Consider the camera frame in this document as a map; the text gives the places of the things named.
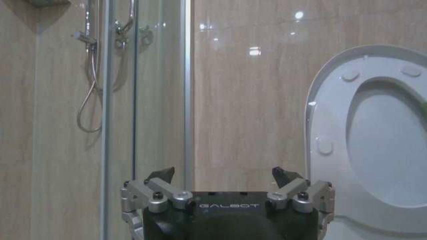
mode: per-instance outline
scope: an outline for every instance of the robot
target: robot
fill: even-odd
[[[279,189],[186,191],[171,185],[175,168],[127,181],[122,219],[134,240],[322,240],[334,220],[335,188],[281,167]]]

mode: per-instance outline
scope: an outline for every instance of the shower head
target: shower head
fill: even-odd
[[[31,5],[34,5],[38,8],[55,6],[55,5],[63,5],[70,4],[71,2],[69,0],[27,0]]]

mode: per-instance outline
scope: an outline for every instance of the shower door frame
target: shower door frame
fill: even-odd
[[[181,0],[181,47],[183,59],[183,100],[185,100],[185,188],[194,189],[194,0]],[[135,0],[135,37],[139,37],[139,0]],[[107,230],[107,210],[109,210],[109,162],[110,144],[111,144],[111,127],[113,127],[113,93],[114,93],[114,74],[113,74],[113,52],[115,50],[115,0],[105,0],[105,28],[103,28],[103,45],[102,50],[102,76],[103,82],[103,116],[102,116],[102,158],[101,158],[101,209],[99,209],[99,239],[109,239]],[[134,86],[138,81],[138,40],[135,41],[134,55]],[[133,178],[137,177],[137,88],[134,88],[134,117],[133,117]]]

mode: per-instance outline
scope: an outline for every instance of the shower valve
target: shower valve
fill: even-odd
[[[98,40],[91,37],[90,35],[86,35],[85,32],[82,31],[78,31],[75,34],[74,34],[74,37],[75,39],[81,40],[82,42],[85,42],[87,44],[87,46],[95,46],[98,44]]]

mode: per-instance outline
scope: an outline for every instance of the toilet lid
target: toilet lid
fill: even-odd
[[[353,48],[323,66],[306,107],[307,174],[333,182],[337,216],[427,233],[427,56]]]

